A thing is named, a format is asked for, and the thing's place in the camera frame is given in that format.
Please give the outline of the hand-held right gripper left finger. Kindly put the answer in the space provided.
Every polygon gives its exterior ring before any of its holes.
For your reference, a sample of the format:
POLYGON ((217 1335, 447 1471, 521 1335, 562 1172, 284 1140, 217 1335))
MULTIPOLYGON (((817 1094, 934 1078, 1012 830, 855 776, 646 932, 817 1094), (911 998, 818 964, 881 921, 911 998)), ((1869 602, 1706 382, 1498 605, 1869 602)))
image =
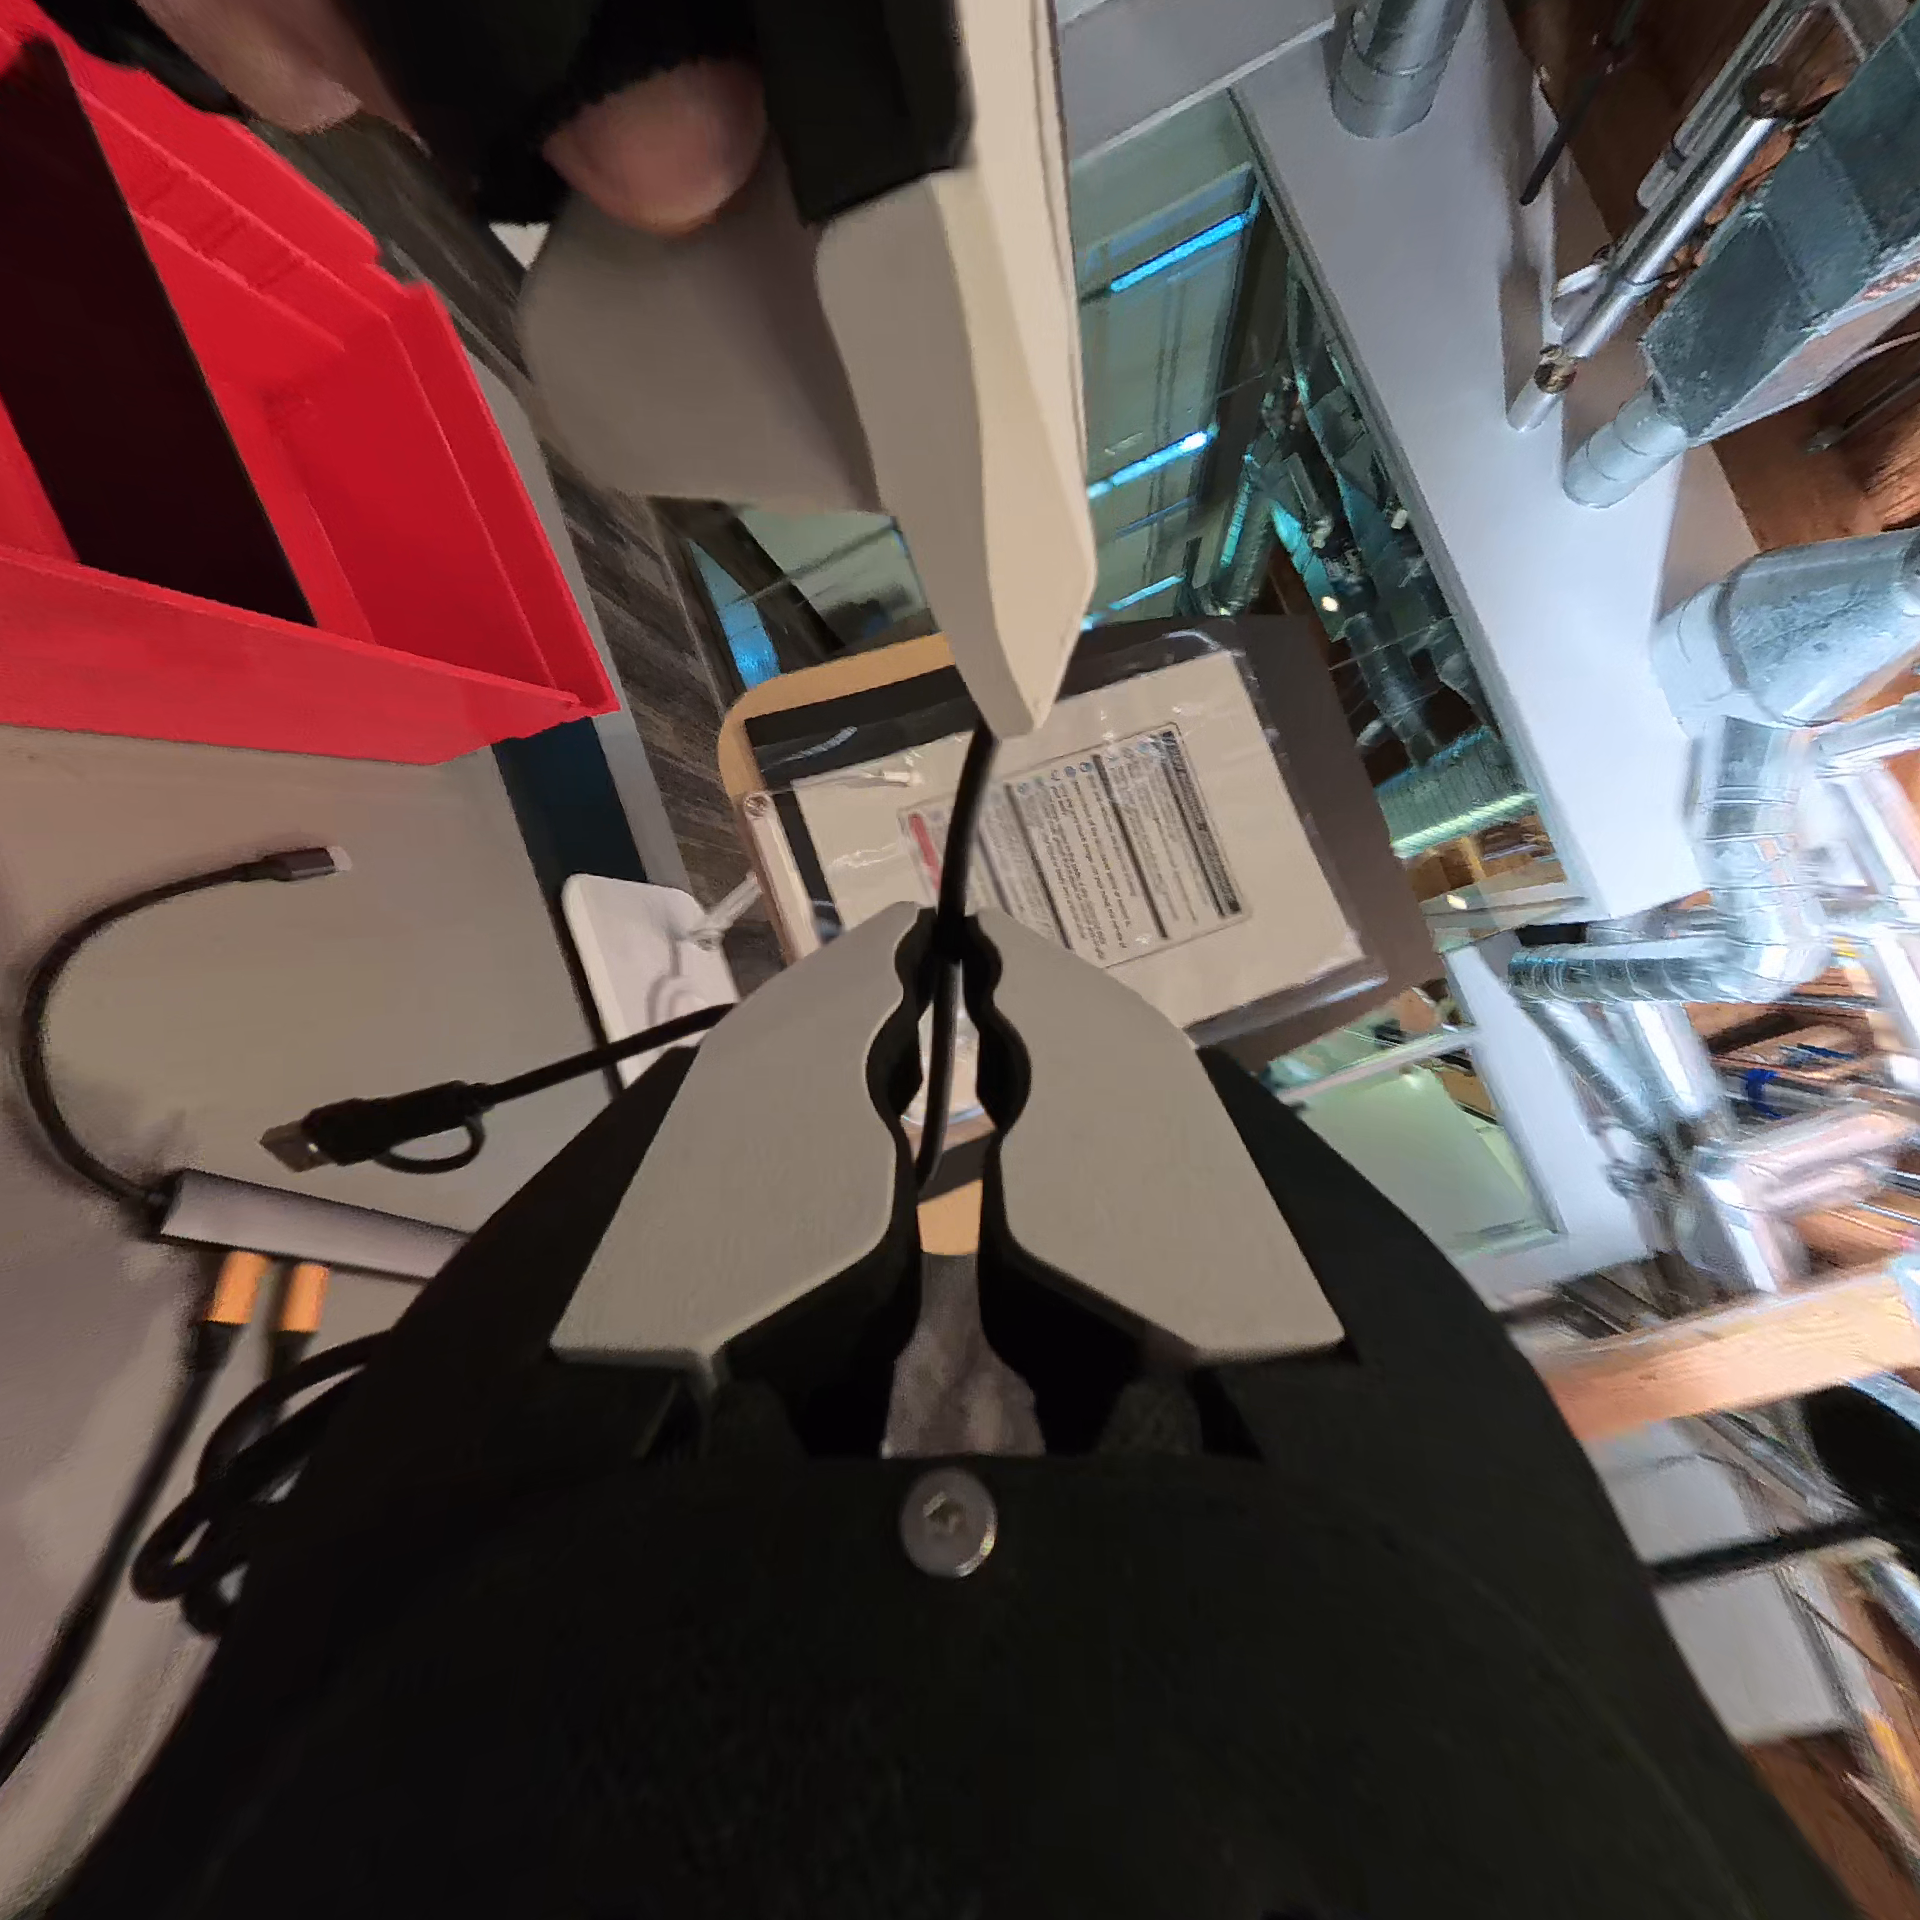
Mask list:
POLYGON ((833 1389, 878 1367, 915 1274, 901 1116, 938 921, 891 903, 693 1048, 550 1345, 833 1389))

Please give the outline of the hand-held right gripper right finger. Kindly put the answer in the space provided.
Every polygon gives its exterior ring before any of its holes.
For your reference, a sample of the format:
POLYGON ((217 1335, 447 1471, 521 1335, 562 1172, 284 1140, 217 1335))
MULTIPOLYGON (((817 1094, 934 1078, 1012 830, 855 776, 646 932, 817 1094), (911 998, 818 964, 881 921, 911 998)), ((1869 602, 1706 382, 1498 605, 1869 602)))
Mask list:
POLYGON ((993 1121, 979 1304, 1019 1374, 1330 1353, 1345 1336, 1187 1033, 997 906, 966 930, 993 1121))

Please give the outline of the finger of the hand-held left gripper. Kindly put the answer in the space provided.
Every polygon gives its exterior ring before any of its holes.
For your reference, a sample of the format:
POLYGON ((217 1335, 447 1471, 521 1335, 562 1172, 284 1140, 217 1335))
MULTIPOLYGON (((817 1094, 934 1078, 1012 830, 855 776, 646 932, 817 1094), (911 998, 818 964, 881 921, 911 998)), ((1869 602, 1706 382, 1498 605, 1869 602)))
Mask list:
POLYGON ((1094 588, 1049 5, 963 1, 958 161, 823 225, 818 289, 929 607, 1002 738, 1059 698, 1094 588))
POLYGON ((778 151, 678 236, 566 196, 516 303, 540 422, 615 494, 881 512, 817 254, 778 151))

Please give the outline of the grey usb hub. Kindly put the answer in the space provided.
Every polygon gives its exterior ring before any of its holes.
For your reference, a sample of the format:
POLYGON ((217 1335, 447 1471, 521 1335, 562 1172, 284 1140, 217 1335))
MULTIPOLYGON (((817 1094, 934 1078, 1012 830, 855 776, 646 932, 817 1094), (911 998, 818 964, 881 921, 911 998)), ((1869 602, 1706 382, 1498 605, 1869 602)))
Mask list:
POLYGON ((86 1188, 109 1198, 153 1238, 422 1284, 459 1252, 461 1231, 201 1168, 175 1168, 151 1176, 111 1168, 68 1125, 49 1057, 52 994, 62 974, 92 940, 143 910, 178 897, 243 882, 322 880, 346 873, 348 865, 348 854, 335 848, 284 848, 143 886, 68 922, 33 961, 23 983, 13 1037, 17 1078, 34 1129, 52 1158, 86 1188))

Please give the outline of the person's left hand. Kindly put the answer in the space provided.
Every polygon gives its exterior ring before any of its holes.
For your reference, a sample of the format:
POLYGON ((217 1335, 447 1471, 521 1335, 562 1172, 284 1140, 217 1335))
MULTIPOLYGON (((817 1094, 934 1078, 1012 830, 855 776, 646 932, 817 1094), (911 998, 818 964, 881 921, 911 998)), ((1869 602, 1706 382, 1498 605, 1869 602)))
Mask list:
MULTIPOLYGON (((166 45, 253 117, 321 132, 357 111, 417 136, 340 5, 124 5, 135 39, 166 45)), ((585 103, 542 141, 574 191, 642 233, 682 236, 713 218, 757 170, 767 136, 761 76, 746 57, 694 57, 585 103)))

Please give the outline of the white plastic box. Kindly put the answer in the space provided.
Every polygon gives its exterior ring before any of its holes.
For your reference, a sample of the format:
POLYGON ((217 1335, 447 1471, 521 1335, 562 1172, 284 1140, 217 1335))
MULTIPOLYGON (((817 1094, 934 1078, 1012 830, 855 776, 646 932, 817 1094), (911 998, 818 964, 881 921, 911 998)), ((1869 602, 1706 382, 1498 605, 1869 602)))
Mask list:
POLYGON ((644 880, 577 873, 559 911, 603 1039, 739 1000, 725 956, 730 918, 644 880))

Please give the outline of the red plastic bin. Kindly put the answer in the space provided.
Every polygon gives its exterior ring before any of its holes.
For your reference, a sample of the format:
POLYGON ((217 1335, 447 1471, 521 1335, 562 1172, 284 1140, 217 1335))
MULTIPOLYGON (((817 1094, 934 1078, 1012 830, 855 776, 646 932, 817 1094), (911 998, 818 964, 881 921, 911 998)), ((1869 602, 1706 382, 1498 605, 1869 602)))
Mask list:
POLYGON ((5 724, 433 762, 611 712, 436 293, 63 21, 5 5, 5 724))

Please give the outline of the clear bag with label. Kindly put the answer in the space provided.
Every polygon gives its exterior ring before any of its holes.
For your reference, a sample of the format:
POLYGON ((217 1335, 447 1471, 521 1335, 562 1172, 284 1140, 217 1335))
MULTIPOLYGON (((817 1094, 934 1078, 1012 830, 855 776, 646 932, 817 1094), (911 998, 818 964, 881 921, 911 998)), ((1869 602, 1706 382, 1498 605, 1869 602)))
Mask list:
MULTIPOLYGON (((933 738, 797 782, 825 897, 852 927, 938 904, 966 741, 933 738)), ((1195 1025, 1361 959, 1361 935, 1282 794, 1270 752, 1187 705, 1057 712, 997 750, 966 857, 995 910, 1195 1025)))

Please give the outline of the silver ventilation duct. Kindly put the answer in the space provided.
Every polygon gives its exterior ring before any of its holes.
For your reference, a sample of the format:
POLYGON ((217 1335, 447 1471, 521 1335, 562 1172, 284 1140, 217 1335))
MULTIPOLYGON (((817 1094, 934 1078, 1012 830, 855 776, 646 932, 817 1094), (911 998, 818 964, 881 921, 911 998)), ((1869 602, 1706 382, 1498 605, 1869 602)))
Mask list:
POLYGON ((1633 1143, 1691 1310, 1810 1273, 1798 1221, 1865 1199, 1916 1144, 1916 533, 1758 554, 1686 598, 1652 662, 1690 733, 1702 903, 1521 949, 1507 983, 1633 1143), (1895 1039, 1867 1094, 1742 1129, 1694 1008, 1771 1009, 1854 956, 1895 1039))
POLYGON ((1527 432, 1642 313, 1644 380, 1566 458, 1609 510, 1691 447, 1826 390, 1918 278, 1916 5, 1762 5, 1638 184, 1638 218, 1561 280, 1508 407, 1527 432))

